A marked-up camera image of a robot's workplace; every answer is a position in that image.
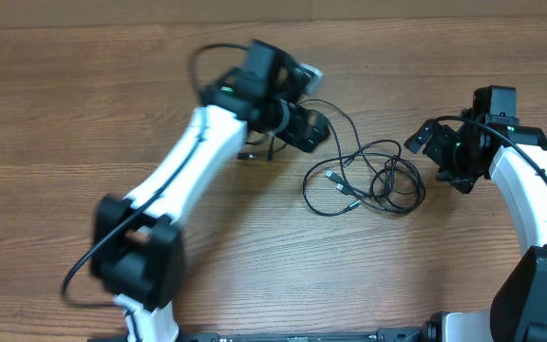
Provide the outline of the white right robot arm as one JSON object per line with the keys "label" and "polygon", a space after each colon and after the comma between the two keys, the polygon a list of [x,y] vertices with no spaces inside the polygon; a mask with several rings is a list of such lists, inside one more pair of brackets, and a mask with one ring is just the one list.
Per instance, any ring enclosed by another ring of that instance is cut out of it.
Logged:
{"label": "white right robot arm", "polygon": [[405,146],[439,167],[438,181],[463,194],[479,178],[500,190],[515,225],[521,260],[484,310],[435,313],[418,341],[547,341],[547,138],[520,124],[510,86],[478,88],[471,107],[429,119]]}

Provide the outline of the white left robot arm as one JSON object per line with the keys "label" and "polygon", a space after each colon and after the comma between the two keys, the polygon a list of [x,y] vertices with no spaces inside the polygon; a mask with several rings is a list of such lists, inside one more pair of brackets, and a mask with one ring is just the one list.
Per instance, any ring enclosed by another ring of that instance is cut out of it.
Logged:
{"label": "white left robot arm", "polygon": [[300,99],[316,92],[322,72],[286,51],[253,40],[246,58],[208,85],[197,81],[196,49],[188,71],[199,105],[176,145],[140,185],[95,211],[90,272],[123,309],[121,341],[179,341],[173,299],[184,273],[182,227],[198,200],[251,132],[307,153],[329,136],[324,115]]}

